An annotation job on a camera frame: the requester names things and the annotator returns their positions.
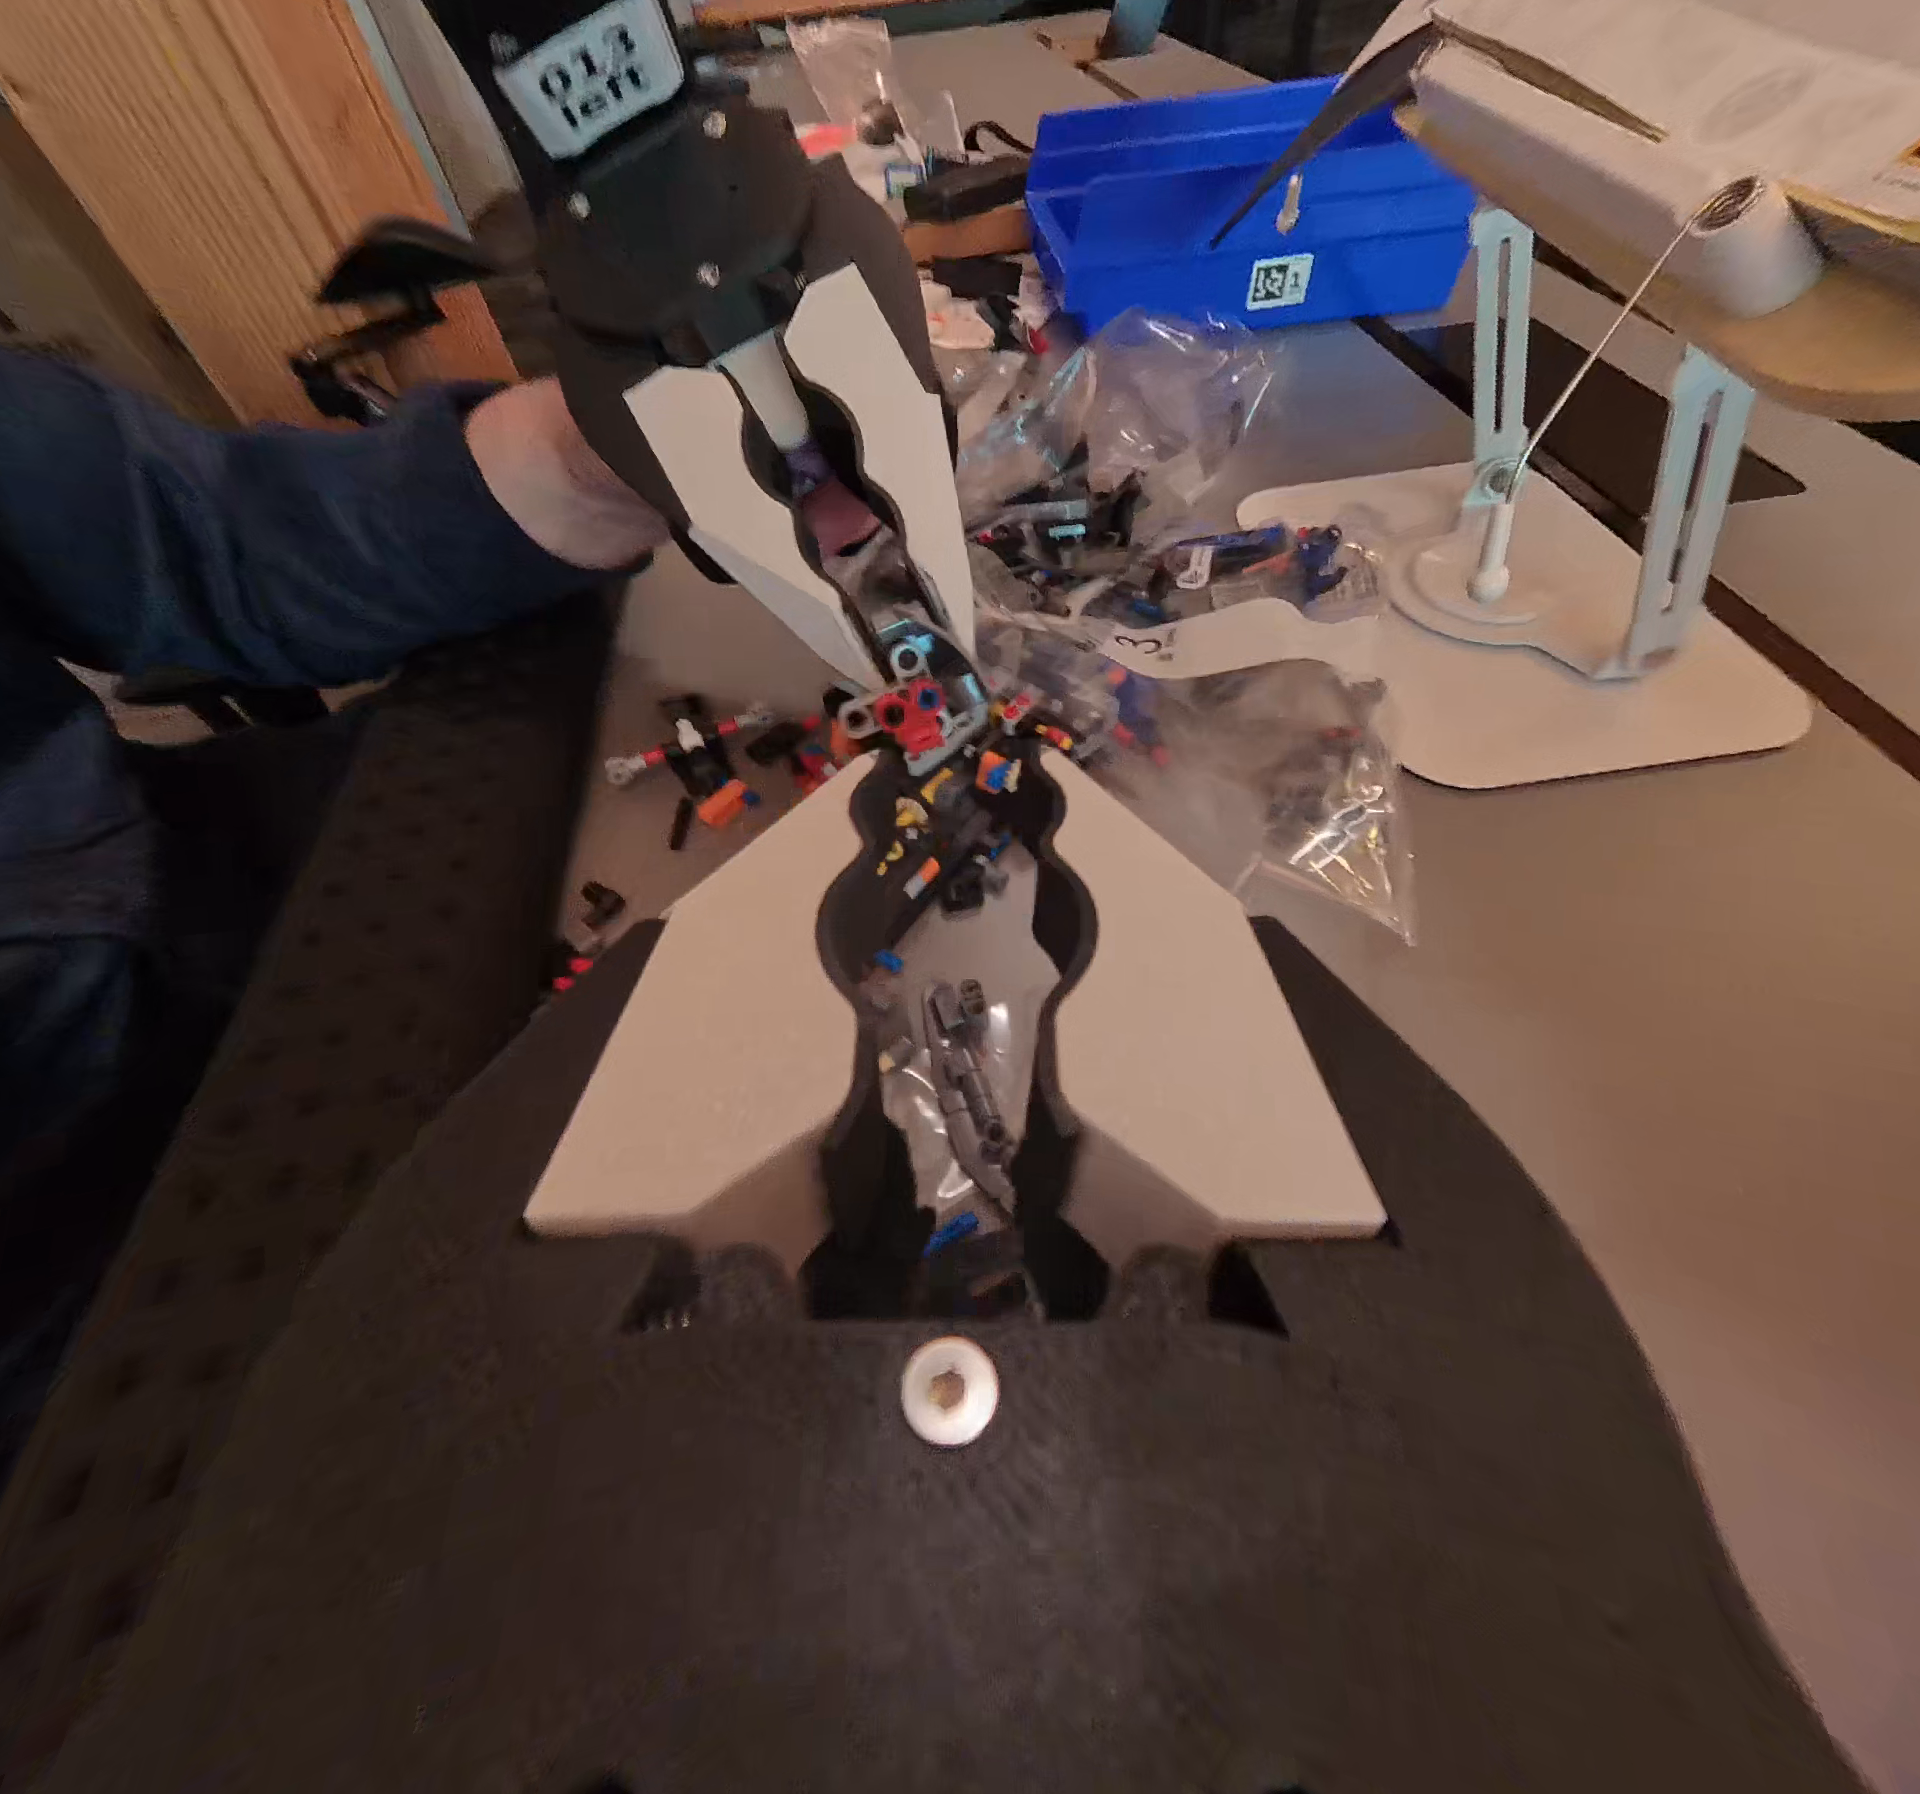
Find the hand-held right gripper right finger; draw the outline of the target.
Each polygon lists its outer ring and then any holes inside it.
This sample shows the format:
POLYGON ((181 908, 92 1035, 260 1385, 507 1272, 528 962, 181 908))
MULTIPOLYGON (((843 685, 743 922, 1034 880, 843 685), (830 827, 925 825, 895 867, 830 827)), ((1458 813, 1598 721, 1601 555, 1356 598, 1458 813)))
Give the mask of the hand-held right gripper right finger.
POLYGON ((1028 936, 1053 970, 1024 1101, 1024 1272, 1089 1323, 1154 1259, 1247 1278, 1266 1241, 1370 1241, 1376 1183, 1266 947, 1273 922, 1094 773, 1024 773, 1028 936))

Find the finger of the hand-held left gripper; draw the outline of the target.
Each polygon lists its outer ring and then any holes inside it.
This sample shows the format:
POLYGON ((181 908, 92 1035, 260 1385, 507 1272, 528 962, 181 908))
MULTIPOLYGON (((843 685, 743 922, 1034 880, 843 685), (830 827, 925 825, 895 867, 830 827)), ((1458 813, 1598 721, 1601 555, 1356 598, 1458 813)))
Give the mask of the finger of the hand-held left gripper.
POLYGON ((858 477, 891 528, 925 621, 975 658, 975 576, 940 389, 925 389, 860 270, 813 280, 786 334, 786 367, 828 396, 858 445, 858 477))
POLYGON ((625 412, 680 501, 685 542, 768 608, 850 690, 879 685, 871 630, 822 571, 808 513, 750 460, 750 412, 722 367, 659 367, 625 412))

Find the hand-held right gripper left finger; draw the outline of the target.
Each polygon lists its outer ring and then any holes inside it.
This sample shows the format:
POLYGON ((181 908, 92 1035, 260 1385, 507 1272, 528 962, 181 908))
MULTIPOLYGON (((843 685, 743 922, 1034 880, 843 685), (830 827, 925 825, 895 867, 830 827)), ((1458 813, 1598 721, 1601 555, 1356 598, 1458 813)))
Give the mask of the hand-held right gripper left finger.
POLYGON ((762 1246, 802 1272, 843 1235, 904 1224, 904 1136, 878 1085, 871 1018, 822 945, 830 882, 860 860, 860 754, 690 882, 533 1183, 533 1235, 762 1246))

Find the grey and red lego assembly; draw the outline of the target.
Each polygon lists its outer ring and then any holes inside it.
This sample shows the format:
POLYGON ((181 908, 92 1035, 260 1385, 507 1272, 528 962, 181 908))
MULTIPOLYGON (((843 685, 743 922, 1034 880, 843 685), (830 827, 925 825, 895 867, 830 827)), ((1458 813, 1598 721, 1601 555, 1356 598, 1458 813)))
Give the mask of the grey and red lego assembly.
POLYGON ((975 658, 931 621, 879 630, 879 685, 834 703, 834 733, 850 752, 891 745, 904 773, 931 773, 997 723, 997 701, 975 658))

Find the clear bag with white strip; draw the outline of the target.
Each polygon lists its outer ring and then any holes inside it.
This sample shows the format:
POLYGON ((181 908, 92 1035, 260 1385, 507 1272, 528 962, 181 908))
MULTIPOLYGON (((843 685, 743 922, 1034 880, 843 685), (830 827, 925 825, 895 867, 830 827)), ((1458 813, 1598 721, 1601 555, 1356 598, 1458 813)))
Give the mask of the clear bag with white strip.
POLYGON ((1119 624, 983 601, 983 675, 1070 717, 1083 769, 1247 912, 1315 892, 1417 939, 1376 621, 1247 601, 1119 624))

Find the person's left forearm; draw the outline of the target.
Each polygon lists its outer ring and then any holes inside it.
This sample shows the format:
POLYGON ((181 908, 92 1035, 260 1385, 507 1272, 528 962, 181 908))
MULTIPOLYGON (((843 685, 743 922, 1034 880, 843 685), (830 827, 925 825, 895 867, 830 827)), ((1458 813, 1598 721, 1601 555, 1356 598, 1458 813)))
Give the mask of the person's left forearm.
POLYGON ((377 426, 220 432, 6 347, 6 701, 46 658, 348 685, 613 576, 549 555, 491 501, 462 436, 488 390, 415 389, 377 426))

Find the lego instruction booklet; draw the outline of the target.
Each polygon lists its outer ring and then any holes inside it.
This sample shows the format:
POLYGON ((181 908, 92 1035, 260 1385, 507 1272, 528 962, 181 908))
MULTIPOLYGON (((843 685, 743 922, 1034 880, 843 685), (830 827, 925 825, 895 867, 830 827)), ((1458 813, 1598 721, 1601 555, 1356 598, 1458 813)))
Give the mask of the lego instruction booklet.
POLYGON ((1920 0, 1426 0, 1455 34, 1916 247, 1920 0))

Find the person's left hand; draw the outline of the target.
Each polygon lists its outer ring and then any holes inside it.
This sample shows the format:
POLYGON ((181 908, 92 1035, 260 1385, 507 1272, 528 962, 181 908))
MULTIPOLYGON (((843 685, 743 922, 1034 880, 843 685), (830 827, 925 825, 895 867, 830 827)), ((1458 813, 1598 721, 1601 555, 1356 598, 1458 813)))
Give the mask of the person's left hand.
POLYGON ((640 555, 672 548, 665 516, 594 451, 558 379, 488 390, 462 419, 462 436, 491 501, 549 555, 584 571, 638 571, 640 555))

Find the paper leaflets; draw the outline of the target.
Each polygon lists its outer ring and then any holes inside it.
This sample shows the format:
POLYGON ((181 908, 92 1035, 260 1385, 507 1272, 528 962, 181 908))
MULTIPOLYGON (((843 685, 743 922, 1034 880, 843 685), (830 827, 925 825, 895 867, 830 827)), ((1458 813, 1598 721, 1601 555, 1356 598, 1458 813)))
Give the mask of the paper leaflets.
POLYGON ((1053 317, 1039 285, 975 296, 922 280, 922 307, 935 350, 1044 350, 1044 326, 1053 317))

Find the black power adapter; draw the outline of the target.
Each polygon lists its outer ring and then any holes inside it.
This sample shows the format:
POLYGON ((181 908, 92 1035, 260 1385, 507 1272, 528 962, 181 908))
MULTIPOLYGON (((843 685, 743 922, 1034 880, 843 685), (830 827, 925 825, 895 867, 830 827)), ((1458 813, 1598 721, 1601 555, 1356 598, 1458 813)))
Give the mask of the black power adapter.
POLYGON ((904 181, 903 211, 904 225, 972 225, 997 207, 1024 204, 1028 153, 983 153, 965 162, 945 162, 922 181, 904 181))

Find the small flat clear bag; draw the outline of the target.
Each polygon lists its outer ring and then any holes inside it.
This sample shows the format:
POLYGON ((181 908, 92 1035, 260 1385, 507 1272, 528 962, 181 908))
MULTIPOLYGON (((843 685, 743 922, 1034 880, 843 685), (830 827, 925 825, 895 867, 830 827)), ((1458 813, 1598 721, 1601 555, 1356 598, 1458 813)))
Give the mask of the small flat clear bag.
POLYGON ((1016 1224, 1016 1113, 997 1060, 972 1041, 935 1041, 884 1060, 884 1116, 904 1136, 915 1200, 935 1227, 975 1219, 983 1232, 1016 1224))

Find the small crinkled clear bag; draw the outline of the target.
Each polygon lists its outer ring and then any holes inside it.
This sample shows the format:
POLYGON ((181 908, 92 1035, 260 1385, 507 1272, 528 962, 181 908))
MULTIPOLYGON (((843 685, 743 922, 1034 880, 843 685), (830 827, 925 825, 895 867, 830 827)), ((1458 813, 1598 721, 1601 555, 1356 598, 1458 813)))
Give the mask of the small crinkled clear bag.
POLYGON ((895 34, 879 16, 813 16, 786 17, 786 43, 822 103, 822 112, 860 149, 935 173, 972 157, 950 92, 915 99, 904 87, 895 34))

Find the black perforated foam pad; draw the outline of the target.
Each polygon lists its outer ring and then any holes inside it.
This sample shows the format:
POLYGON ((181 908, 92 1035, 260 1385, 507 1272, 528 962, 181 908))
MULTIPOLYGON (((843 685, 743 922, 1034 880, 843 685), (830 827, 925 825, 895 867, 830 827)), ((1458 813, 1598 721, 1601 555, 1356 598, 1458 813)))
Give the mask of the black perforated foam pad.
POLYGON ((299 1282, 542 989, 613 598, 419 657, 6 1473, 0 1768, 30 1790, 140 1629, 299 1282))

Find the blue bin with printed tag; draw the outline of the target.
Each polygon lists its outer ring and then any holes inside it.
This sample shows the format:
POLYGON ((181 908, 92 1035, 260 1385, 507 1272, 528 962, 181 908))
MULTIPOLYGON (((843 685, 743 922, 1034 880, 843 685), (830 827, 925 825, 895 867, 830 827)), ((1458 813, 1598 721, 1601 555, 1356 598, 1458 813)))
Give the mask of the blue bin with printed tag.
POLYGON ((1216 241, 1332 86, 1325 76, 1044 112, 1024 207, 1053 303, 1083 334, 1128 307, 1258 334, 1441 307, 1471 253, 1476 193, 1389 108, 1303 162, 1294 230, 1281 225, 1281 180, 1216 241))

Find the small clear bag blue pieces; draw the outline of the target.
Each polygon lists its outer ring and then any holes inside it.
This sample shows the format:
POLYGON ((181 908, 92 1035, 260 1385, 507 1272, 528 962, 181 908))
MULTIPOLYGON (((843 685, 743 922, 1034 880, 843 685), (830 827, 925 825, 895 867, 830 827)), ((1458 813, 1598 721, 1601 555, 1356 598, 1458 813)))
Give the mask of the small clear bag blue pieces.
POLYGON ((1126 608, 1154 621, 1284 601, 1309 621, 1385 611, 1376 555, 1365 528, 1243 528, 1154 548, 1126 608))

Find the white book stand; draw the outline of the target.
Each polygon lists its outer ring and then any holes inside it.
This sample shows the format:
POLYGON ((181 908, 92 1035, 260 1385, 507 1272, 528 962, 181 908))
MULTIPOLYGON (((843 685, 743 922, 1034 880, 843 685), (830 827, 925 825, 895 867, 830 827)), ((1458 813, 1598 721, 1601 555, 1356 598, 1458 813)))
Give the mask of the white book stand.
POLYGON ((1471 460, 1258 492, 1241 523, 1365 516, 1385 548, 1376 675, 1394 754, 1448 788, 1702 764, 1787 752, 1813 701, 1705 616, 1715 529, 1758 396, 1826 424, 1916 419, 1916 247, 1826 225, 1774 180, 1661 138, 1492 52, 1426 0, 1371 34, 1216 231, 1365 112, 1476 193, 1471 460), (1533 260, 1552 241, 1678 338, 1642 553, 1537 477, 1529 412, 1533 260))

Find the person's torso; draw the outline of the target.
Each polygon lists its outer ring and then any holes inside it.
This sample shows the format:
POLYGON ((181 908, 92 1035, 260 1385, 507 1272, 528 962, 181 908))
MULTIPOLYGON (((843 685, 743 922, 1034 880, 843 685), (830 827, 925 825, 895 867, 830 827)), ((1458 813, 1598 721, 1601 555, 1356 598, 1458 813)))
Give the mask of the person's torso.
POLYGON ((327 717, 140 745, 49 658, 6 701, 6 1468, 229 1035, 357 733, 357 717, 327 717))

